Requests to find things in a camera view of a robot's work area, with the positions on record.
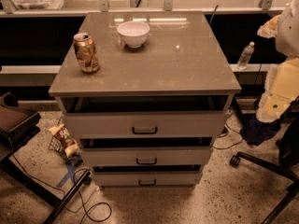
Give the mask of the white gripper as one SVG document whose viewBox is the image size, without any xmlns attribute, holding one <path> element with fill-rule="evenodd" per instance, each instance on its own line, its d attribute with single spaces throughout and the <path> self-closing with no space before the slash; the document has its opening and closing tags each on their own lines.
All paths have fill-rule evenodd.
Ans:
<svg viewBox="0 0 299 224">
<path fill-rule="evenodd" d="M 298 96 L 299 58 L 287 59 L 280 65 L 271 64 L 256 112 L 257 120 L 273 122 L 279 119 Z"/>
</svg>

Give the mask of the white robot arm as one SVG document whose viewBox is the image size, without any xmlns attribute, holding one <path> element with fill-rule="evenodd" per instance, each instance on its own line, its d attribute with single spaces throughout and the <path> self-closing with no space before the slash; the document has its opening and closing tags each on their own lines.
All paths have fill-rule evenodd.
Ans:
<svg viewBox="0 0 299 224">
<path fill-rule="evenodd" d="M 264 93 L 256 113 L 260 122 L 273 122 L 299 96 L 299 0 L 292 0 L 283 12 L 261 26 L 259 36 L 276 39 L 276 50 L 287 59 L 271 64 Z"/>
</svg>

